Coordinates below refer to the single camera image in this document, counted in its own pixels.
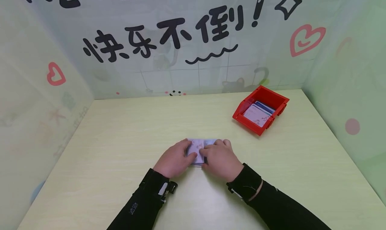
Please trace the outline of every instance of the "exclamation mark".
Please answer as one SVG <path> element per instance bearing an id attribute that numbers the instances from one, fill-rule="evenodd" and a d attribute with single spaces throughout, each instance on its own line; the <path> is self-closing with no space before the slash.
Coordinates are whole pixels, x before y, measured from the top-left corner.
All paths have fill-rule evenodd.
<path id="1" fill-rule="evenodd" d="M 261 9 L 263 8 L 264 0 L 257 0 L 256 7 L 255 7 L 255 13 L 253 14 L 253 19 L 257 20 L 260 17 Z M 252 27 L 257 26 L 257 21 L 252 22 Z"/>

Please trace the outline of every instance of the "black wristband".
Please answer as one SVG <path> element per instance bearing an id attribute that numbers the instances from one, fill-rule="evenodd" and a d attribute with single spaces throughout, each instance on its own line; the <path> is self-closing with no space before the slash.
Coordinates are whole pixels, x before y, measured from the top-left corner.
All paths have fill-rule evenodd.
<path id="1" fill-rule="evenodd" d="M 165 183 L 169 182 L 169 178 L 153 169 L 149 169 L 142 182 L 139 184 L 139 190 L 154 196 L 162 196 L 165 192 L 160 192 Z"/>
<path id="2" fill-rule="evenodd" d="M 245 202 L 256 194 L 257 189 L 261 184 L 261 176 L 251 169 L 247 164 L 243 163 L 244 168 L 233 182 L 228 182 L 228 190 L 231 193 L 236 192 Z"/>

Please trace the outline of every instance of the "pink dot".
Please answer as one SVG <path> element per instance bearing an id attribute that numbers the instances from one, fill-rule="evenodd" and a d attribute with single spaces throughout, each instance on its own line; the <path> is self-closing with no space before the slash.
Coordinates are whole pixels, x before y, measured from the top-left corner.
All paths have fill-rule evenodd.
<path id="1" fill-rule="evenodd" d="M 351 135 L 355 135 L 359 133 L 361 130 L 360 123 L 355 118 L 351 118 L 347 120 L 345 127 L 346 127 L 346 132 Z"/>

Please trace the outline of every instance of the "left hand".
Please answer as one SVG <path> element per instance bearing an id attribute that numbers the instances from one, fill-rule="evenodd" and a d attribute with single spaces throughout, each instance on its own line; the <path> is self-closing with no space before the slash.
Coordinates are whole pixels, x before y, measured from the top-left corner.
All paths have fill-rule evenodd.
<path id="1" fill-rule="evenodd" d="M 196 152 L 185 156 L 185 151 L 191 143 L 188 139 L 183 139 L 168 148 L 157 161 L 153 170 L 169 179 L 182 174 L 197 157 Z"/>

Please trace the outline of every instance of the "card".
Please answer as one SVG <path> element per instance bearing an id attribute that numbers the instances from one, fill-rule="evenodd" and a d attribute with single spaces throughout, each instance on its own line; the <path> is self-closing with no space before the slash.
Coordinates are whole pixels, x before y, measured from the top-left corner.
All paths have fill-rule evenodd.
<path id="1" fill-rule="evenodd" d="M 204 139 L 204 147 L 208 145 L 213 145 L 217 139 L 211 138 L 211 139 Z"/>
<path id="2" fill-rule="evenodd" d="M 265 105 L 264 103 L 262 103 L 262 102 L 260 102 L 260 101 L 256 101 L 256 102 L 255 102 L 255 105 L 257 105 L 257 106 L 259 106 L 260 108 L 262 108 L 262 109 L 268 111 L 268 112 L 271 113 L 271 114 L 275 112 L 275 110 L 274 110 L 273 108 L 271 108 L 271 107 Z"/>
<path id="3" fill-rule="evenodd" d="M 270 116 L 264 113 L 259 108 L 255 107 L 254 105 L 251 105 L 245 111 L 244 117 L 256 123 L 258 126 L 263 127 Z"/>
<path id="4" fill-rule="evenodd" d="M 264 110 L 264 109 L 260 108 L 260 107 L 259 107 L 259 106 L 257 106 L 256 104 L 252 104 L 251 106 L 254 106 L 254 107 L 258 108 L 259 110 L 263 111 L 264 113 L 266 113 L 266 114 L 267 114 L 267 115 L 269 115 L 269 116 L 271 116 L 271 115 L 272 115 L 272 113 L 269 113 L 268 111 L 266 111 L 266 110 Z"/>
<path id="5" fill-rule="evenodd" d="M 186 149 L 186 155 L 196 152 L 197 157 L 193 161 L 192 166 L 201 166 L 204 161 L 204 157 L 200 154 L 200 149 L 204 148 L 204 140 L 203 139 L 193 139 L 189 138 L 188 140 L 192 141 L 192 144 Z"/>
<path id="6" fill-rule="evenodd" d="M 197 157 L 195 161 L 191 164 L 193 167 L 201 167 L 201 164 L 207 163 L 206 157 L 202 156 L 200 154 L 200 149 L 204 148 L 205 146 L 212 145 L 215 143 L 216 139 L 194 139 L 189 138 L 188 140 L 192 141 L 192 144 L 188 147 L 186 150 L 186 156 L 188 156 L 192 152 L 197 153 Z"/>

